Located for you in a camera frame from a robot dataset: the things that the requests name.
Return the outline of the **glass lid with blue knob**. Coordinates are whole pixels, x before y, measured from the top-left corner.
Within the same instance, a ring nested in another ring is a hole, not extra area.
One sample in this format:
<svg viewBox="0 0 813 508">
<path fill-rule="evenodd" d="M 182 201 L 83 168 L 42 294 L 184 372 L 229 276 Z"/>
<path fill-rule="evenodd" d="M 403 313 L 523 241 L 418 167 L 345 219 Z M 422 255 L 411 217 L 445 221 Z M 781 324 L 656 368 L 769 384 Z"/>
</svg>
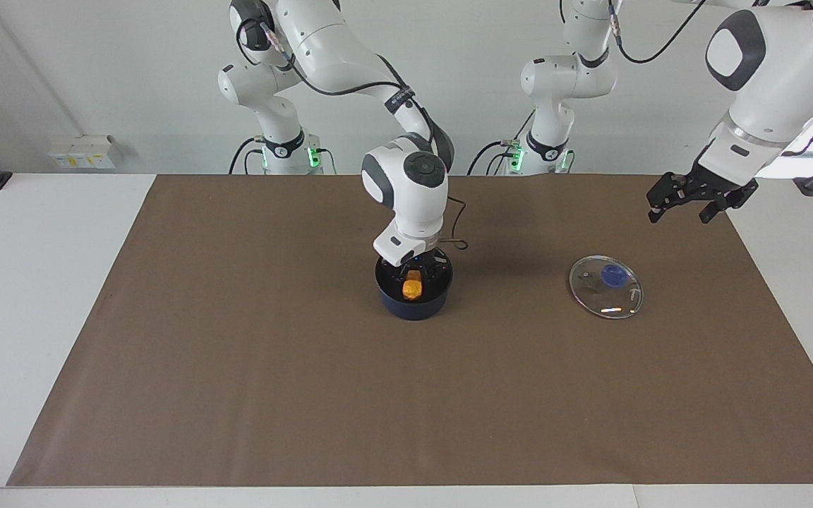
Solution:
<svg viewBox="0 0 813 508">
<path fill-rule="evenodd" d="M 586 256 L 569 270 L 569 289 L 585 310 L 607 320 L 641 312 L 644 289 L 630 267 L 610 256 Z"/>
</svg>

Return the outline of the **dark blue saucepan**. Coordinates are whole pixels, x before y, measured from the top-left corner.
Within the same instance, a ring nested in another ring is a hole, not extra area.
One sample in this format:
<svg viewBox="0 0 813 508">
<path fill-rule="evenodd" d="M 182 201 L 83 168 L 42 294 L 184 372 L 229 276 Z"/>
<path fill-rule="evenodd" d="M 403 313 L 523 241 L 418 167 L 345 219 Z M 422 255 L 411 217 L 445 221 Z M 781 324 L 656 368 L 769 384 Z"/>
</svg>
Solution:
<svg viewBox="0 0 813 508">
<path fill-rule="evenodd" d="M 402 296 L 402 283 L 396 277 L 387 275 L 387 261 L 378 258 L 375 263 L 375 283 L 380 290 L 381 302 L 390 314 L 403 320 L 425 320 L 438 313 L 447 301 L 453 279 L 454 270 L 450 260 L 450 266 L 441 276 L 432 277 L 431 283 L 423 283 L 420 299 L 407 301 Z"/>
</svg>

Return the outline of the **brown table mat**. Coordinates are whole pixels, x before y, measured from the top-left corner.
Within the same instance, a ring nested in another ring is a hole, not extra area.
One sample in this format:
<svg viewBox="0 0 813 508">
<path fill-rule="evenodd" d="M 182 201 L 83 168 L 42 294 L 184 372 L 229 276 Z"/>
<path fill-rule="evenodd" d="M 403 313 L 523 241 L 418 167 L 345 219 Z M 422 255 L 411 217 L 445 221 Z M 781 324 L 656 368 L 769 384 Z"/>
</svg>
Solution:
<svg viewBox="0 0 813 508">
<path fill-rule="evenodd" d="M 158 176 L 8 484 L 813 483 L 813 364 L 730 219 L 652 176 L 454 178 L 439 314 L 383 308 L 353 176 Z M 641 280 L 591 314 L 586 256 Z"/>
</svg>

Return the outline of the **white box with yellow labels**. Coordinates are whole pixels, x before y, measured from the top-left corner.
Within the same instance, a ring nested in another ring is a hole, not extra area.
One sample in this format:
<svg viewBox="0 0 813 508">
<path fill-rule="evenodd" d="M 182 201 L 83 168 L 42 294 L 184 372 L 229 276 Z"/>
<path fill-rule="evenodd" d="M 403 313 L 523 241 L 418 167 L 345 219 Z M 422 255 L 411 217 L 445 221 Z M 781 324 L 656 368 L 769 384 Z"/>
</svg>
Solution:
<svg viewBox="0 0 813 508">
<path fill-rule="evenodd" d="M 116 169 L 122 155 L 110 135 L 52 136 L 47 151 L 61 169 Z"/>
</svg>

